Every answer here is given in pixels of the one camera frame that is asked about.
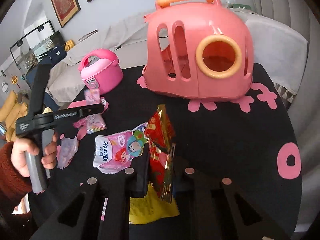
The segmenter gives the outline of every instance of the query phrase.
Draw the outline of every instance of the pink toy cooker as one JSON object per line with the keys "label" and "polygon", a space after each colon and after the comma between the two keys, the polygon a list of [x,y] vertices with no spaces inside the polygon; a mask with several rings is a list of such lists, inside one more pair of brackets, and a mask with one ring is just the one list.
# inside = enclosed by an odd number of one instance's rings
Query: pink toy cooker
{"label": "pink toy cooker", "polygon": [[[145,16],[148,62],[142,74],[148,89],[183,98],[230,101],[252,83],[253,44],[246,25],[220,0],[206,3],[157,0]],[[161,50],[159,32],[169,45]]]}
{"label": "pink toy cooker", "polygon": [[[91,56],[97,56],[100,59],[89,65]],[[123,78],[117,55],[108,49],[96,49],[85,55],[78,70],[87,87],[89,89],[99,88],[101,95],[115,88]]]}

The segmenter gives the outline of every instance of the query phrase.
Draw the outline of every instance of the cartoon character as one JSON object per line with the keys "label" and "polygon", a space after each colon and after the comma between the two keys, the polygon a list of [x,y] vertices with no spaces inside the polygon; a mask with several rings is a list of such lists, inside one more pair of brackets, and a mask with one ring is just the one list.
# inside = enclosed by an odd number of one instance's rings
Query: cartoon character
{"label": "cartoon character", "polygon": [[139,153],[146,141],[147,140],[145,139],[144,134],[141,131],[136,130],[133,133],[133,136],[131,136],[127,141],[127,148],[130,152],[130,155],[132,157],[139,156]]}
{"label": "cartoon character", "polygon": [[115,155],[115,161],[121,161],[121,163],[127,163],[128,161],[131,161],[131,160],[132,160],[131,156],[125,153],[125,147],[117,151]]}

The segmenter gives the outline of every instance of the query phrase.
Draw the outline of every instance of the rust-colored sweater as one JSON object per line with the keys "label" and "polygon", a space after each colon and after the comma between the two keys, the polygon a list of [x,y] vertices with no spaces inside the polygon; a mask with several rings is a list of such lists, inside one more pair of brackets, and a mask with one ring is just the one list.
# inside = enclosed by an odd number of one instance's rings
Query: rust-colored sweater
{"label": "rust-colored sweater", "polygon": [[0,150],[0,239],[29,239],[31,213],[12,215],[15,206],[31,191],[29,178],[22,177],[11,163],[13,142]]}

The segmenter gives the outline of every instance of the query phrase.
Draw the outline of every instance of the black tool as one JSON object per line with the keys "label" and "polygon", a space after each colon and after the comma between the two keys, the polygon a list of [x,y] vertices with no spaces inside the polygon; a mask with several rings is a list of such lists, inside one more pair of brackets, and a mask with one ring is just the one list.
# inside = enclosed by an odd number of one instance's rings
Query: black tool
{"label": "black tool", "polygon": [[[104,179],[92,177],[33,234],[30,240],[128,240],[130,197],[143,198],[148,191],[149,144],[130,168]],[[99,230],[102,208],[108,198]]]}
{"label": "black tool", "polygon": [[[149,147],[130,168],[101,180],[89,178],[34,233],[31,240],[128,240],[129,197],[144,197],[148,187]],[[264,211],[249,203],[231,180],[209,177],[175,157],[176,199],[187,198],[190,227],[181,240],[289,240]],[[102,207],[108,197],[104,221]]]}
{"label": "black tool", "polygon": [[41,65],[38,68],[32,87],[28,114],[18,118],[16,122],[17,137],[29,138],[38,146],[39,154],[33,156],[26,152],[26,160],[34,193],[39,193],[48,187],[48,173],[41,163],[43,156],[42,132],[53,129],[59,123],[73,122],[91,114],[103,111],[102,104],[81,106],[42,114],[45,88],[50,77],[51,65]]}

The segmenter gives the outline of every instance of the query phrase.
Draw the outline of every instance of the yellow cushion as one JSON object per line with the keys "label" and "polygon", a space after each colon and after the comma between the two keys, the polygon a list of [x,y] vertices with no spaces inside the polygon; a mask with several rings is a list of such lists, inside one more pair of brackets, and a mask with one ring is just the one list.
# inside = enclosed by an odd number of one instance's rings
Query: yellow cushion
{"label": "yellow cushion", "polygon": [[12,127],[13,129],[16,129],[17,119],[20,118],[20,117],[23,117],[23,116],[24,116],[24,115],[19,112],[18,115],[17,115],[16,120],[14,120],[14,122],[12,123],[12,125],[11,125],[10,127]]}
{"label": "yellow cushion", "polygon": [[11,141],[14,142],[17,139],[16,130],[13,131]]}
{"label": "yellow cushion", "polygon": [[5,132],[5,138],[7,140],[7,142],[11,142],[11,137],[12,135],[16,134],[15,130],[12,127],[9,127],[9,129]]}
{"label": "yellow cushion", "polygon": [[20,112],[21,105],[16,103],[10,113],[8,114],[7,118],[5,119],[5,126],[10,127],[13,123],[16,122],[17,116]]}
{"label": "yellow cushion", "polygon": [[28,113],[28,105],[26,103],[21,104],[20,113],[22,116],[26,116]]}
{"label": "yellow cushion", "polygon": [[8,114],[10,113],[10,111],[16,103],[17,97],[18,96],[15,92],[10,92],[2,108],[0,109],[0,122],[3,122],[7,118]]}

